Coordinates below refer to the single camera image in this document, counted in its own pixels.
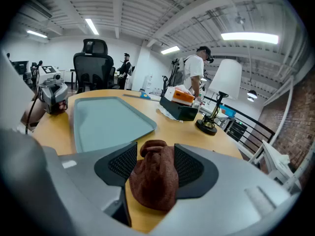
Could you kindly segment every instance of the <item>table lamp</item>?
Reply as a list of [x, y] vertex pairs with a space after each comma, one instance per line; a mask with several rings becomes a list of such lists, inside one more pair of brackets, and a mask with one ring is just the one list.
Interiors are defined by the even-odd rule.
[[233, 59], [224, 59], [214, 76], [209, 89], [218, 94], [217, 104], [212, 114], [205, 115], [202, 120], [196, 121], [196, 126], [206, 134], [215, 135], [215, 118], [220, 110], [220, 103], [223, 98], [228, 97], [237, 100], [240, 91], [242, 77], [242, 66]]

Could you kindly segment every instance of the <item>white ceiling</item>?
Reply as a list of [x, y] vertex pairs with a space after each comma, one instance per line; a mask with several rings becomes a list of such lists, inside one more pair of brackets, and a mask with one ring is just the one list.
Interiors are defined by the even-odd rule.
[[[310, 52], [307, 34], [283, 0], [36, 0], [50, 11], [50, 20], [39, 22], [18, 13], [12, 29], [31, 29], [49, 38], [91, 35], [85, 18], [91, 18], [102, 36], [130, 35], [147, 39], [154, 50], [177, 45], [171, 57], [211, 48], [214, 63], [205, 67], [214, 76], [224, 58], [236, 59], [243, 68], [241, 88], [250, 85], [270, 97], [291, 74], [297, 73]], [[235, 18], [245, 19], [243, 25]], [[224, 41], [221, 33], [257, 31], [279, 36], [277, 45], [250, 41]]]

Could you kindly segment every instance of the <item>person's hand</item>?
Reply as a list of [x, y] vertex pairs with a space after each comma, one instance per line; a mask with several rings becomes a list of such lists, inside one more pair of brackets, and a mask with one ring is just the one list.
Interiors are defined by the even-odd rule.
[[60, 110], [67, 110], [67, 106], [66, 106], [65, 100], [59, 102], [58, 104], [59, 104], [59, 109]]

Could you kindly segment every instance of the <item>brown cloth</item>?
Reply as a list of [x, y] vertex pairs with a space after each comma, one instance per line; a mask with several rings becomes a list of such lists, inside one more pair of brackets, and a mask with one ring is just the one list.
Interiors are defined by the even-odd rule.
[[174, 146], [149, 140], [140, 149], [129, 183], [134, 198], [143, 206], [169, 211], [175, 204], [178, 175], [174, 167]]

